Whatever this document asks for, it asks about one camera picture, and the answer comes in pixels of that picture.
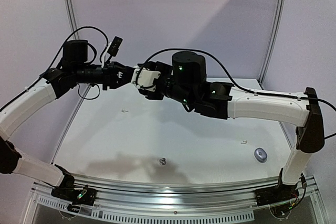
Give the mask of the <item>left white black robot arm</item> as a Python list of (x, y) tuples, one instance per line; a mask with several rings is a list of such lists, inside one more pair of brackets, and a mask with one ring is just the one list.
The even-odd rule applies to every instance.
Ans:
[(71, 40), (62, 47), (60, 64), (41, 74), (30, 88), (1, 109), (1, 173), (21, 174), (57, 187), (67, 200), (78, 195), (73, 176), (64, 168), (49, 165), (17, 149), (10, 137), (27, 119), (45, 105), (59, 99), (79, 84), (96, 84), (117, 89), (130, 83), (138, 68), (124, 66), (115, 61), (100, 65), (88, 61), (87, 40)]

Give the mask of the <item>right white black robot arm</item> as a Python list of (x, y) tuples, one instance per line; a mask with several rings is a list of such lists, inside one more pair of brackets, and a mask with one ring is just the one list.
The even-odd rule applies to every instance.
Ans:
[(156, 100), (168, 97), (186, 111), (209, 118), (254, 118), (279, 121), (296, 127), (296, 145), (271, 190), (276, 201), (291, 194), (312, 154), (324, 147), (324, 124), (320, 100), (313, 88), (285, 93), (250, 89), (235, 80), (208, 82), (208, 53), (197, 49), (174, 48), (172, 63), (145, 61), (138, 65), (131, 82)]

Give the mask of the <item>grey oval puck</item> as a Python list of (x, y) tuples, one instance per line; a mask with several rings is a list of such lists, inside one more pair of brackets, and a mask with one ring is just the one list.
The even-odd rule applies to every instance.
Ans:
[(263, 148), (257, 148), (254, 151), (254, 157), (260, 163), (264, 163), (267, 161), (267, 153)]

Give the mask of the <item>right aluminium frame post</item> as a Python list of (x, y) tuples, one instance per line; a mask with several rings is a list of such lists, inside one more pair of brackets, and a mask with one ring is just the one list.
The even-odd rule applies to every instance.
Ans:
[(271, 57), (272, 53), (276, 44), (276, 39), (280, 27), (280, 22), (281, 22), (281, 16), (284, 8), (285, 0), (277, 0), (276, 1), (276, 8), (275, 8), (275, 13), (274, 13), (274, 18), (272, 22), (272, 27), (271, 27), (271, 34), (269, 38), (269, 42), (267, 45), (267, 50), (266, 50), (266, 55), (264, 58), (264, 61), (261, 66), (261, 70), (258, 76), (258, 83), (262, 87), (267, 75), (267, 71), (271, 62)]

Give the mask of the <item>aluminium frame post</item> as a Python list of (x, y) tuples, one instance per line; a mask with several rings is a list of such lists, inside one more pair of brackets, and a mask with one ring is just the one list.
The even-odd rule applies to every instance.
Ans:
[(266, 50), (266, 55), (264, 58), (264, 61), (261, 66), (261, 70), (258, 76), (258, 83), (262, 87), (267, 75), (267, 71), (271, 62), (271, 57), (272, 53), (276, 44), (276, 39), (280, 27), (280, 22), (281, 22), (281, 16), (284, 8), (285, 0), (277, 0), (276, 1), (276, 8), (275, 8), (275, 13), (274, 13), (274, 18), (272, 22), (272, 27), (271, 27), (271, 34), (269, 38), (269, 42), (267, 45), (267, 50)]
[(77, 31), (78, 25), (75, 17), (74, 5), (72, 0), (64, 0), (65, 8), (68, 17), (69, 27), (71, 32), (73, 32), (73, 39), (80, 39), (79, 32)]

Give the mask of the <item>left aluminium frame post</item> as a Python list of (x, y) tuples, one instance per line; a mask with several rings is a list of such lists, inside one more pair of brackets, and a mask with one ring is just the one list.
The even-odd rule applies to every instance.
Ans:
[(79, 32), (77, 31), (78, 25), (75, 17), (74, 5), (72, 0), (64, 0), (65, 8), (68, 17), (69, 27), (71, 32), (73, 32), (73, 39), (80, 39)]

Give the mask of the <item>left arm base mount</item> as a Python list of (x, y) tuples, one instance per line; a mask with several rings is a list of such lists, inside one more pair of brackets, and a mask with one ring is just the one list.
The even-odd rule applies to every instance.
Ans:
[(55, 198), (72, 202), (73, 205), (93, 206), (95, 203), (97, 190), (88, 185), (75, 187), (75, 178), (63, 167), (56, 167), (64, 175), (59, 186), (54, 186), (51, 195)]

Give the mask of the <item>aluminium front rail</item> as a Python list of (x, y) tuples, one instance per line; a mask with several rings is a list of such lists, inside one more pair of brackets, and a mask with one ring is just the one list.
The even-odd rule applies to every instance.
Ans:
[(79, 175), (75, 177), (78, 188), (88, 185), (96, 190), (93, 209), (111, 206), (133, 210), (181, 208), (214, 211), (220, 208), (275, 208), (290, 202), (297, 202), (299, 207), (311, 204), (313, 208), (320, 208), (319, 191), (313, 177), (306, 179), (306, 188), (298, 185), (298, 193), (289, 199), (267, 202), (266, 197), (271, 195), (266, 191), (275, 187), (277, 182), (276, 177), (211, 184), (136, 183)]

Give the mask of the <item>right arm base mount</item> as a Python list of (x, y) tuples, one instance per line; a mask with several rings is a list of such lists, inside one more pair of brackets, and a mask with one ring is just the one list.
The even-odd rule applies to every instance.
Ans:
[(298, 183), (285, 185), (282, 181), (283, 168), (280, 170), (275, 186), (256, 189), (254, 191), (257, 206), (275, 204), (281, 201), (297, 199), (299, 194)]

